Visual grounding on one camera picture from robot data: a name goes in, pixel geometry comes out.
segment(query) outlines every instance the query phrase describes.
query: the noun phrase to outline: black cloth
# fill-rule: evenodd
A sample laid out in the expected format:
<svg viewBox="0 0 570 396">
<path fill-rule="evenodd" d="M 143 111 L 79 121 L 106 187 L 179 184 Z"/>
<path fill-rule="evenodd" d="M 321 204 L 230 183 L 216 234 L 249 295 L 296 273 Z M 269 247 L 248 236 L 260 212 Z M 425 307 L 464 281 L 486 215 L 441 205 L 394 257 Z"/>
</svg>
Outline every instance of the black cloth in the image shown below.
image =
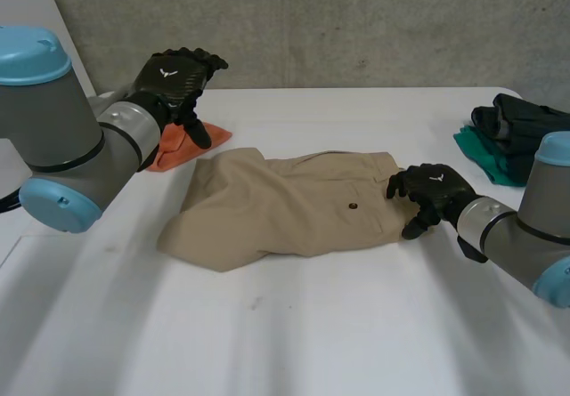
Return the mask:
<svg viewBox="0 0 570 396">
<path fill-rule="evenodd" d="M 533 168 L 534 153 L 547 133 L 570 131 L 570 114 L 539 106 L 505 93 L 498 94 L 493 107 L 477 107 L 473 124 L 485 139 L 485 147 L 504 156 L 505 172 L 511 181 L 525 184 Z"/>
<path fill-rule="evenodd" d="M 547 133 L 570 131 L 570 114 L 505 93 L 495 97 L 493 107 L 474 109 L 471 120 L 507 155 L 534 154 Z"/>
</svg>

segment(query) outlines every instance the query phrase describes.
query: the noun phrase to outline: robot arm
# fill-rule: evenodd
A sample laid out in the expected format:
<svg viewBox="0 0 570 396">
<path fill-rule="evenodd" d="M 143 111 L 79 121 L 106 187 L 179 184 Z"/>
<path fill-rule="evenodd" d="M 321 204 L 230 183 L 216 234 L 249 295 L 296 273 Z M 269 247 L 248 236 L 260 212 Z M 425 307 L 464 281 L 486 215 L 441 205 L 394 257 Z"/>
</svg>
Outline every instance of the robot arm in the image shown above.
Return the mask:
<svg viewBox="0 0 570 396">
<path fill-rule="evenodd" d="M 570 307 L 570 133 L 550 133 L 536 154 L 517 211 L 477 195 L 445 165 L 411 166 L 390 179 L 387 197 L 397 191 L 419 203 L 418 216 L 403 230 L 416 238 L 450 222 L 463 254 L 497 264 L 537 296 L 560 308 Z"/>
<path fill-rule="evenodd" d="M 20 188 L 22 206 L 56 230 L 88 230 L 133 174 L 152 163 L 165 125 L 183 125 L 209 148 L 194 107 L 214 72 L 226 68 L 201 49 L 156 53 L 95 118 L 53 33 L 1 27 L 0 137 L 32 171 Z"/>
</svg>

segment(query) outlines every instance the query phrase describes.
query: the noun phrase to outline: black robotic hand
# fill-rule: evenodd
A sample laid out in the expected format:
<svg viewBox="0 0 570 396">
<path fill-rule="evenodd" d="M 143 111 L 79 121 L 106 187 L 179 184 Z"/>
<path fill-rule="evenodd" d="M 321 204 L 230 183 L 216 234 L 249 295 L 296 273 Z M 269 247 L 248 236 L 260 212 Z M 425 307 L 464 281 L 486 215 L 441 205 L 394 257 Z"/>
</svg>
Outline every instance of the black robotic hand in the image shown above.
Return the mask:
<svg viewBox="0 0 570 396">
<path fill-rule="evenodd" d="M 393 198 L 397 191 L 401 197 L 408 196 L 419 204 L 418 214 L 402 230 L 402 237 L 407 240 L 419 237 L 441 220 L 457 228 L 463 208 L 480 197 L 448 165 L 410 166 L 390 177 L 387 198 Z"/>
<path fill-rule="evenodd" d="M 217 70 L 227 68 L 226 61 L 202 49 L 168 49 L 151 56 L 130 93 L 137 101 L 159 101 L 167 110 L 165 124 L 183 125 L 194 143 L 206 150 L 212 141 L 194 108 L 207 81 Z"/>
</svg>

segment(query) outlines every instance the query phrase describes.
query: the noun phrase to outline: folded clothing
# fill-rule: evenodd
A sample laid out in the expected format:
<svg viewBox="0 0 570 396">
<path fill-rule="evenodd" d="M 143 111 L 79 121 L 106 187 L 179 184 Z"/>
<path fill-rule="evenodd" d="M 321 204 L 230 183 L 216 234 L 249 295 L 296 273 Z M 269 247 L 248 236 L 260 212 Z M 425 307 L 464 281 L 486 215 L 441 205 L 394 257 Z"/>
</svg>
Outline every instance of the folded clothing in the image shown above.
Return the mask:
<svg viewBox="0 0 570 396">
<path fill-rule="evenodd" d="M 167 125 L 160 138 L 159 152 L 148 170 L 153 172 L 167 171 L 219 147 L 232 137 L 231 132 L 219 126 L 210 123 L 204 123 L 204 126 L 212 140 L 212 146 L 207 150 L 198 147 L 181 125 L 174 123 Z"/>
<path fill-rule="evenodd" d="M 477 107 L 473 124 L 504 154 L 534 154 L 547 133 L 570 130 L 570 115 L 505 93 L 493 107 Z"/>
<path fill-rule="evenodd" d="M 465 126 L 453 137 L 461 151 L 500 185 L 526 185 L 534 153 L 547 133 L 570 130 L 570 115 L 545 106 L 498 94 L 492 107 L 471 113 L 475 127 Z"/>
<path fill-rule="evenodd" d="M 398 171 L 388 153 L 266 160 L 256 149 L 237 149 L 199 159 L 158 248 L 228 271 L 268 253 L 314 256 L 396 242 L 418 212 L 407 198 L 386 200 Z"/>
<path fill-rule="evenodd" d="M 493 184 L 524 187 L 533 167 L 534 155 L 506 156 L 474 126 L 464 126 L 453 138 L 463 154 L 476 162 Z"/>
</svg>

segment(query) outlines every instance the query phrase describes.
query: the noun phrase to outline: table surface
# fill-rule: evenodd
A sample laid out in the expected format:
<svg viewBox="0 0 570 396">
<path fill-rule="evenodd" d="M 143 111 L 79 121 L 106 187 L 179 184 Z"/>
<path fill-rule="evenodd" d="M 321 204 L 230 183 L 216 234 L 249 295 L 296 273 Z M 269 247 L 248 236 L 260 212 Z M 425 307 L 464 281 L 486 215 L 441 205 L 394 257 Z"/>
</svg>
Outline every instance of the table surface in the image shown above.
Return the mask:
<svg viewBox="0 0 570 396">
<path fill-rule="evenodd" d="M 452 138 L 501 92 L 510 93 L 208 91 L 199 113 L 233 131 L 218 151 L 388 151 L 400 166 L 451 165 L 517 207 L 522 190 L 491 185 Z M 1 395 L 567 393 L 570 312 L 465 259 L 449 225 L 411 242 L 269 255 L 221 274 L 158 253 L 192 169 L 135 175 L 85 234 L 57 233 L 23 211 L 2 217 Z"/>
</svg>

